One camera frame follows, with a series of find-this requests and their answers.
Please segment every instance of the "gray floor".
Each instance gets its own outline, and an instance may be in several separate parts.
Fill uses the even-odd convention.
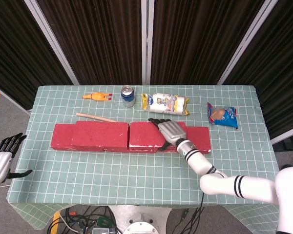
[[[19,132],[25,133],[29,115],[0,95],[0,140]],[[14,159],[12,170],[14,171],[19,153]],[[293,163],[293,152],[276,153],[279,166]],[[45,234],[46,228],[35,231],[11,208],[6,201],[8,188],[0,189],[0,234]],[[86,206],[75,206],[71,210],[82,213]],[[180,221],[183,210],[174,209],[167,221],[167,233],[171,234],[175,225]],[[194,209],[191,209],[186,220],[179,225],[175,233],[180,233],[184,224],[188,222]],[[225,208],[221,206],[208,206],[204,209],[200,226],[196,233],[200,234],[250,234],[251,232],[237,221]]]

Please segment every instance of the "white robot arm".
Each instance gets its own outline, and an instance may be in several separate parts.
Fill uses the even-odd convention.
[[[254,199],[279,204],[280,216],[277,234],[293,234],[293,167],[282,170],[275,182],[249,176],[227,177],[216,169],[195,146],[186,139],[186,133],[170,119],[152,119],[154,125],[166,139],[160,149],[176,145],[181,157],[201,177],[200,187],[208,195],[227,194],[241,198]]]
[[[26,135],[22,136],[19,133],[15,136],[8,137],[0,143],[0,184],[7,179],[22,178],[32,172],[28,170],[24,173],[11,173],[10,166],[12,160],[19,149],[21,142],[26,138]]]

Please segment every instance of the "yellow floor tape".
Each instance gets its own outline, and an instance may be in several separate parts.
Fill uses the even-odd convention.
[[[58,231],[58,222],[59,222],[59,219],[58,218],[60,218],[60,213],[57,211],[57,212],[55,212],[55,214],[54,214],[54,216],[53,216],[53,222],[55,221],[55,220],[57,220],[56,222],[54,222],[54,223],[56,223],[56,225],[54,225],[53,226],[53,228],[51,229],[51,234],[57,234],[57,231]]]

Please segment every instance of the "table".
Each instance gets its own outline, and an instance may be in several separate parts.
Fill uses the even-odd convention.
[[[199,177],[175,153],[128,154],[54,151],[50,141],[55,123],[88,120],[75,113],[117,121],[167,118],[141,109],[141,93],[178,94],[190,98],[189,116],[169,116],[187,126],[208,126],[212,152],[206,155],[227,176],[258,176],[274,180],[278,166],[260,104],[253,86],[133,86],[136,104],[126,108],[120,86],[39,87],[21,149],[17,172],[33,169],[14,179],[8,202],[34,229],[42,229],[55,211],[72,204],[198,207],[202,196]],[[92,92],[112,93],[112,101],[84,100]],[[239,129],[211,125],[207,101],[237,108]],[[225,206],[254,233],[275,229],[278,210],[262,202],[230,195],[209,195],[204,205]],[[274,210],[268,218],[265,208]]]

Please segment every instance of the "soda can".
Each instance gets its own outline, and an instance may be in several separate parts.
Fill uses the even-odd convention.
[[[135,104],[135,91],[131,86],[123,86],[121,89],[121,96],[125,107],[132,107]]]

